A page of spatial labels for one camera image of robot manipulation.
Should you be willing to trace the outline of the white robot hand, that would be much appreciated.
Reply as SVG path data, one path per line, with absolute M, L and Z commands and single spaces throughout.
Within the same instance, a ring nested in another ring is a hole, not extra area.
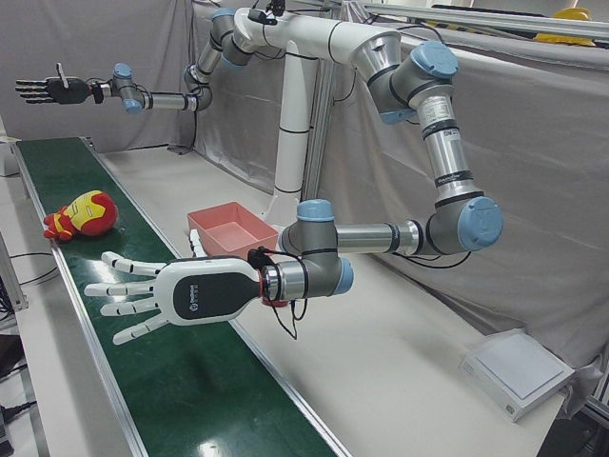
M 246 260 L 236 256 L 208 256 L 199 234 L 192 230 L 189 242 L 194 256 L 167 263 L 149 263 L 105 251 L 102 261 L 108 266 L 147 281 L 94 283 L 85 287 L 89 296 L 139 295 L 136 301 L 106 304 L 100 313 L 107 317 L 138 314 L 155 310 L 146 321 L 125 328 L 113 336 L 122 345 L 167 324 L 194 326 L 236 318 L 248 303 L 261 296 L 261 276 Z

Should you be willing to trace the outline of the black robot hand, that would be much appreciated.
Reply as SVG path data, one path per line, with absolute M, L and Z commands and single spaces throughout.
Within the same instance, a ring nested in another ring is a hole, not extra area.
M 82 104 L 92 95 L 82 79 L 67 77 L 61 63 L 55 64 L 56 76 L 44 80 L 16 80 L 15 91 L 27 104 Z

